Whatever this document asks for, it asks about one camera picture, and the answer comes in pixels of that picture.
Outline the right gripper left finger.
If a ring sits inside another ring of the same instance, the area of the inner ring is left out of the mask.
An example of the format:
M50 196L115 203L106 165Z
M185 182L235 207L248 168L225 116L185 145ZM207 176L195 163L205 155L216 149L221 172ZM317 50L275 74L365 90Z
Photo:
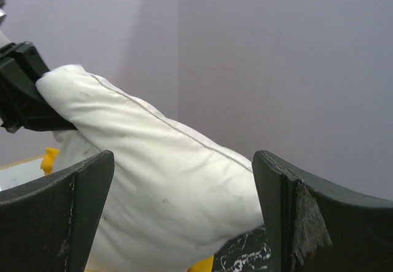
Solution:
M1 191L1 271L83 271L113 175L104 150Z

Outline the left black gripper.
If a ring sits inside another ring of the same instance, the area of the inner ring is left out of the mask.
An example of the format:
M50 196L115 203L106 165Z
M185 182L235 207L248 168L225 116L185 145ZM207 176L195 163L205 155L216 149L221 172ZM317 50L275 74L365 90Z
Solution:
M1 127L9 133L64 131L76 127L53 110L36 88L49 69L31 42L1 48Z

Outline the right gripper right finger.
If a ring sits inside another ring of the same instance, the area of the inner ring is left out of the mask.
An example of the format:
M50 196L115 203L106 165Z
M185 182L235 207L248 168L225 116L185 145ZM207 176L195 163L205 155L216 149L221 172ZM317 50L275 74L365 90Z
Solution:
M255 185L273 271L391 271L392 201L306 172L266 150Z

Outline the white pillow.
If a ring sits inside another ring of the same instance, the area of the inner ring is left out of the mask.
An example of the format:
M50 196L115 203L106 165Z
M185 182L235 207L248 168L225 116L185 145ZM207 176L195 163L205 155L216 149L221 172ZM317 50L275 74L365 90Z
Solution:
M88 270L187 271L263 224L247 158L81 66L56 68L36 87L75 126L54 134L54 170L114 154Z

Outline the yellow Pikachu pillowcase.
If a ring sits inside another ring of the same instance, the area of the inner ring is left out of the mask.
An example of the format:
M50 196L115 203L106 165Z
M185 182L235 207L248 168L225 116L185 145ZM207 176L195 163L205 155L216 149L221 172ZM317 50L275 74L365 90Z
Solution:
M43 170L45 176L52 173L53 165L58 153L59 150L52 147L47 147L45 149L45 154L41 161L41 170Z

